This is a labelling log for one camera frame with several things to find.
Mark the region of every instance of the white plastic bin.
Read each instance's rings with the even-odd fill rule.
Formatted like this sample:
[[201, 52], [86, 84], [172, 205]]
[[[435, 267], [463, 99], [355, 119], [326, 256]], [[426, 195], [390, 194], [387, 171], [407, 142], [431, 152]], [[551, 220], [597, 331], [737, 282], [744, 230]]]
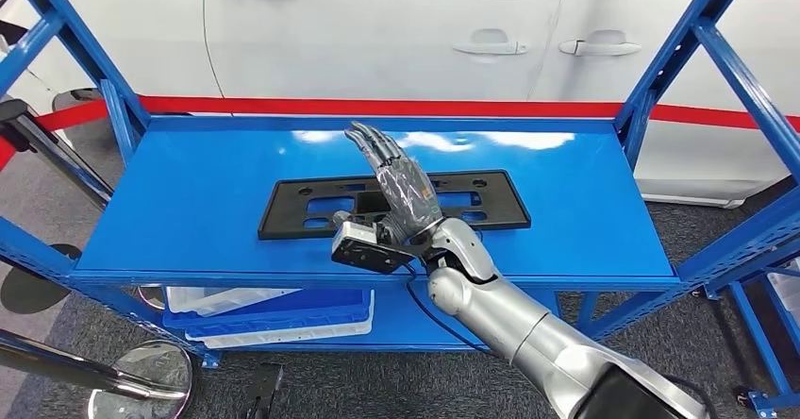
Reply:
[[210, 317], [297, 292], [297, 290], [167, 287], [167, 305], [172, 312], [196, 312], [200, 316]]
[[[792, 260], [787, 269], [800, 272], [800, 259]], [[800, 325], [800, 277], [770, 273], [767, 275], [773, 285], [783, 307], [794, 317]]]
[[202, 342], [208, 348], [221, 349], [248, 345], [291, 343], [311, 339], [327, 339], [332, 337], [357, 336], [369, 334], [373, 329], [373, 312], [375, 310], [375, 292], [369, 292], [369, 314], [360, 322], [339, 323], [315, 327], [287, 327], [263, 331], [244, 332], [239, 334], [192, 336], [186, 332], [190, 341]]

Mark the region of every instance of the floor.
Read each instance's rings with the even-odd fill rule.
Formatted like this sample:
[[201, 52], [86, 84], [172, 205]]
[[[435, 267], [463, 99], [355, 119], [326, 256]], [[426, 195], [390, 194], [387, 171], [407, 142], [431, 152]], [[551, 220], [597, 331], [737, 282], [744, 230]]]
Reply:
[[[106, 122], [73, 128], [67, 136], [103, 176], [116, 182], [122, 167]], [[16, 157], [0, 173], [0, 184], [0, 215], [49, 243], [81, 247], [88, 238], [97, 211], [38, 159], [26, 154]], [[768, 196], [757, 197], [734, 210], [665, 204], [648, 208], [671, 261], [681, 262], [768, 200]], [[749, 293], [757, 305], [763, 305], [762, 292]], [[602, 296], [600, 308], [611, 307], [621, 297]], [[561, 296], [567, 318], [575, 316], [577, 298], [571, 293]], [[732, 388], [744, 384], [769, 392], [773, 387], [732, 303], [727, 295], [716, 302], [685, 297], [615, 334], [606, 344], [662, 373], [701, 385], [721, 417], [753, 417], [733, 402]], [[798, 359], [779, 334], [775, 314], [757, 307], [770, 337], [778, 343], [788, 376], [800, 386]], [[151, 338], [75, 294], [36, 316], [0, 310], [0, 327], [104, 362]], [[276, 418], [555, 417], [543, 397], [517, 372], [479, 354], [244, 352], [227, 355], [219, 370], [199, 373], [198, 389], [185, 417], [236, 417], [253, 368], [261, 362], [285, 364], [283, 388], [275, 399]], [[85, 417], [88, 395], [81, 388], [0, 369], [0, 418]], [[800, 411], [786, 410], [780, 417], [800, 418]]]

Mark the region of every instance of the lower shelf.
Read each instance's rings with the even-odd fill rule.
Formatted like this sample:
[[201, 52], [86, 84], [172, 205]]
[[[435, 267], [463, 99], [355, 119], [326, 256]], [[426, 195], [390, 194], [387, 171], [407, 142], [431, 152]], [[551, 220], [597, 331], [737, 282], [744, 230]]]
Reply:
[[[525, 290], [553, 313], [558, 313], [556, 294], [551, 291]], [[425, 286], [414, 292], [434, 315], [470, 342], [485, 347], [454, 319], [436, 310], [425, 293]], [[414, 303], [408, 292], [400, 289], [375, 291], [373, 329], [369, 334], [337, 337], [293, 344], [266, 344], [227, 348], [225, 351], [463, 351], [469, 346], [430, 320]]]

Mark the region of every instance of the car door handle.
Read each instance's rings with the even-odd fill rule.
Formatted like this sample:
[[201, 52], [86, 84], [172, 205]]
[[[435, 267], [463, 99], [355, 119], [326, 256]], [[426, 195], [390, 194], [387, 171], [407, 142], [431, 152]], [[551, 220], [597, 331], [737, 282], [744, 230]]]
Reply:
[[584, 40], [569, 40], [558, 46], [558, 50], [573, 56], [626, 56], [642, 47], [636, 43], [591, 43]]
[[468, 54], [494, 54], [496, 56], [514, 56], [524, 54], [530, 45], [520, 42], [503, 43], [456, 43], [453, 49]]

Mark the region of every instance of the black bracket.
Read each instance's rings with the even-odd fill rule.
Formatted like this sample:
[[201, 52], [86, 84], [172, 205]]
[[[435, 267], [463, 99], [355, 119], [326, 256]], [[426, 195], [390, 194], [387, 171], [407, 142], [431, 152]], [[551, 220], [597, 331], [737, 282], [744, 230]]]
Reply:
[[[481, 230], [530, 227], [530, 215], [506, 171], [429, 176], [445, 216], [460, 218]], [[458, 196], [456, 205], [447, 205], [445, 196], [449, 193]], [[330, 208], [317, 209], [315, 205]], [[367, 226], [391, 211], [374, 176], [281, 180], [276, 182], [261, 217], [258, 239], [333, 237], [333, 214], [338, 210], [350, 211], [354, 221]]]

